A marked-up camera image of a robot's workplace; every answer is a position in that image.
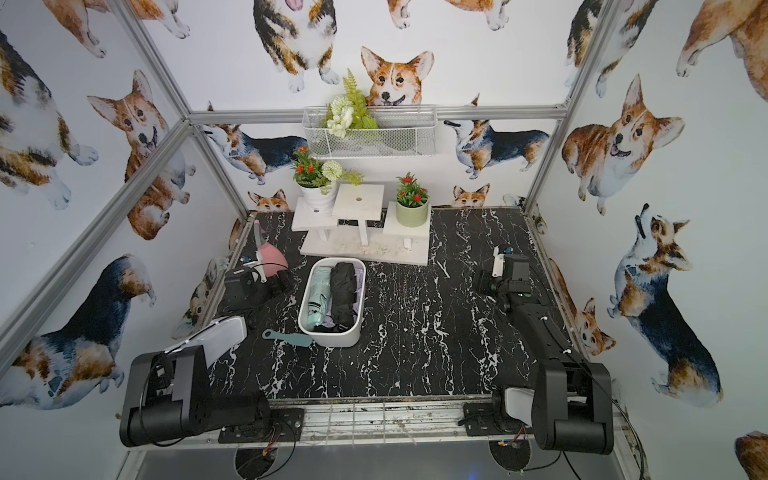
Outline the purple umbrella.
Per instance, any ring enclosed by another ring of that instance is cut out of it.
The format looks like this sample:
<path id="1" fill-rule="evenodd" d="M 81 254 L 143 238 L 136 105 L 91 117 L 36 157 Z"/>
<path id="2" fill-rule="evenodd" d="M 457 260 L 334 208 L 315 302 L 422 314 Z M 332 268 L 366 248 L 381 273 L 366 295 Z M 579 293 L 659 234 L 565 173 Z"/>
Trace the purple umbrella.
<path id="1" fill-rule="evenodd" d="M 356 290 L 355 290 L 355 301 L 352 305 L 352 313 L 353 313 L 353 321 L 357 322 L 359 318 L 359 312 L 360 312 L 360 305 L 363 300 L 363 287 L 364 287 L 364 270 L 356 268 L 355 269 L 355 281 L 356 281 Z"/>

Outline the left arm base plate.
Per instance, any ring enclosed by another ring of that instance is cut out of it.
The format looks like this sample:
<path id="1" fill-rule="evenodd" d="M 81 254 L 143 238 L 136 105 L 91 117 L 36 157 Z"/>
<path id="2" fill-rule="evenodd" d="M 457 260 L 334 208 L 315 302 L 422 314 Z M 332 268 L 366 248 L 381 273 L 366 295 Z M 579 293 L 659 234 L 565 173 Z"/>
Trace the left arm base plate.
<path id="1" fill-rule="evenodd" d="M 305 410 L 286 408 L 272 410 L 266 419 L 253 424 L 224 427 L 218 437 L 219 444 L 245 444 L 298 442 L 305 420 Z"/>

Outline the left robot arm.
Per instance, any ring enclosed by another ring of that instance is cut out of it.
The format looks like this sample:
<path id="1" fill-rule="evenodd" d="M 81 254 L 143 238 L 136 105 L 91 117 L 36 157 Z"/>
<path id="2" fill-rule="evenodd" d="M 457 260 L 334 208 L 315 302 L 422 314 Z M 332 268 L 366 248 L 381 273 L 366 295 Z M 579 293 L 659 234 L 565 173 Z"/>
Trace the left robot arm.
<path id="1" fill-rule="evenodd" d="M 136 357 L 130 369 L 119 437 L 126 447 L 170 447 L 214 430 L 270 432 L 266 396 L 216 395 L 208 370 L 248 335 L 239 312 L 213 320 L 188 339 Z"/>

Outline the black umbrella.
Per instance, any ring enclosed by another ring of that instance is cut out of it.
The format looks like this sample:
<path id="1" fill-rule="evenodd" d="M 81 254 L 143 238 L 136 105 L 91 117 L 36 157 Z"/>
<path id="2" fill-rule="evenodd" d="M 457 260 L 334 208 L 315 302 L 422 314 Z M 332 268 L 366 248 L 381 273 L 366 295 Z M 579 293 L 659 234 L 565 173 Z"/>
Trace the black umbrella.
<path id="1" fill-rule="evenodd" d="M 354 265 L 350 262 L 336 264 L 331 271 L 331 318 L 334 333 L 346 332 L 355 324 L 352 313 L 355 290 Z"/>

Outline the white plastic storage box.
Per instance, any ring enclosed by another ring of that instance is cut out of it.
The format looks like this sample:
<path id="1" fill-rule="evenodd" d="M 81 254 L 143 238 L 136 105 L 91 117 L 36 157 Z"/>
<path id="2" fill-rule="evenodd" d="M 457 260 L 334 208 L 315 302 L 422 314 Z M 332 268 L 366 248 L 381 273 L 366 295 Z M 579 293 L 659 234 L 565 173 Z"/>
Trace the white plastic storage box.
<path id="1" fill-rule="evenodd" d="M 361 335 L 366 267 L 359 259 L 325 258 L 311 268 L 300 304 L 302 333 L 326 348 L 348 348 Z"/>

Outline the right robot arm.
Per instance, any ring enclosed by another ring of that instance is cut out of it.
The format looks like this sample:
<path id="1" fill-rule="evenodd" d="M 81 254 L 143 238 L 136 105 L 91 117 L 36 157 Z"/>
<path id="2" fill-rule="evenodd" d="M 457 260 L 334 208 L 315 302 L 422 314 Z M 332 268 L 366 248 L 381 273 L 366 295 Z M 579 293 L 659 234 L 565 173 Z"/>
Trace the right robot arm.
<path id="1" fill-rule="evenodd" d="M 470 436 L 486 431 L 519 439 L 533 435 L 543 450 L 607 455 L 614 447 L 614 415 L 622 409 L 607 368 L 575 350 L 554 321 L 554 308 L 532 290 L 528 257 L 495 250 L 493 266 L 473 277 L 477 294 L 494 300 L 536 363 L 530 388 L 502 387 L 479 411 L 458 422 Z"/>

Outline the mint green umbrella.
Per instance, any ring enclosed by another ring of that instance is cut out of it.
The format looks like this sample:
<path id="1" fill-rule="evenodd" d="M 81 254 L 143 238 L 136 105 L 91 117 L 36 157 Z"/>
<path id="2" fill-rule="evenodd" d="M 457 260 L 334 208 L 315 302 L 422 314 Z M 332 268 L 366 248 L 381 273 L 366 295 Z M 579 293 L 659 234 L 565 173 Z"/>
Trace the mint green umbrella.
<path id="1" fill-rule="evenodd" d="M 327 316 L 331 301 L 331 271 L 331 267 L 321 266 L 310 275 L 305 320 L 305 327 L 310 331 L 322 326 Z"/>

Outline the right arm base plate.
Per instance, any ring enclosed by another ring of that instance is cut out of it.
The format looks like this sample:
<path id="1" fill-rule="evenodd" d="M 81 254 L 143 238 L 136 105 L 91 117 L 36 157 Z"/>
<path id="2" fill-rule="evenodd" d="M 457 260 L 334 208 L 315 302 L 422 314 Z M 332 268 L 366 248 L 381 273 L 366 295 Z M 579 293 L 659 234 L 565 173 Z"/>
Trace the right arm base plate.
<path id="1" fill-rule="evenodd" d="M 466 403 L 458 425 L 468 436 L 502 436 L 507 439 L 519 435 L 545 437 L 551 430 L 549 418 L 532 398 L 513 399 L 510 403 Z"/>

